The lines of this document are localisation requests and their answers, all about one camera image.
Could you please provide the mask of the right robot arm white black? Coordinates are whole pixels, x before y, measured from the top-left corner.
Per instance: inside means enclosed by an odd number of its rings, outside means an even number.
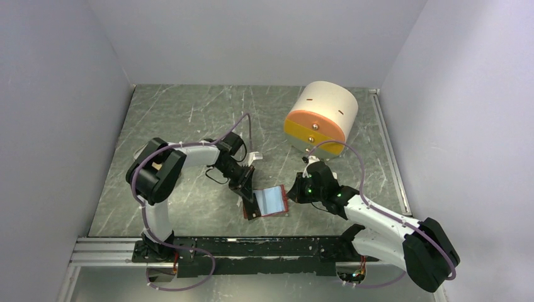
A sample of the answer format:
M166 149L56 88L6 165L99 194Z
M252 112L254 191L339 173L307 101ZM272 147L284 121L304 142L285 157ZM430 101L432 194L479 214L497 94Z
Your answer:
M336 174L315 157L303 158L288 198L299 204L321 203L330 214L352 222L340 237L346 260L366 256L403 270L419 288L433 293L455 275L460 257L442 226L395 213L361 191L338 183Z

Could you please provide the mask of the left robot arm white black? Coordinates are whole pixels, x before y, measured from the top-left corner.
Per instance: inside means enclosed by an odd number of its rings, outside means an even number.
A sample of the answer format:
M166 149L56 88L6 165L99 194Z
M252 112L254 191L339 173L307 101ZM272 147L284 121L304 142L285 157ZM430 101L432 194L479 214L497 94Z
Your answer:
M168 198L186 167L204 165L222 173L228 188L241 197L244 217L258 218L260 209L253 192L252 164L242 164L236 153L246 148L243 139L231 132L220 140L171 144L153 138L136 156L126 174L126 182L138 199L145 228L142 243L145 258L164 262L176 255L174 232L169 221Z

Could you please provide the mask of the red leather card holder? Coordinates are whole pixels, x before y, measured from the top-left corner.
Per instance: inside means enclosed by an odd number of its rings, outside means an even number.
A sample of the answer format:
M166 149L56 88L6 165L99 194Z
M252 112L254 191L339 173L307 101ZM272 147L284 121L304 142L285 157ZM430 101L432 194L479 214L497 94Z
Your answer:
M253 217L288 216L288 197L284 185L253 191L260 215Z

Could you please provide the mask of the black VIP credit card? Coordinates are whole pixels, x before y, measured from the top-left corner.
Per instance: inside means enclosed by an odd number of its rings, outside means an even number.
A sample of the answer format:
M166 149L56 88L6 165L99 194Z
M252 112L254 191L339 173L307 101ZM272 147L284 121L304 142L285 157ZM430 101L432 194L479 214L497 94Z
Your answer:
M242 205L245 219L253 220L262 216L256 199L244 200Z

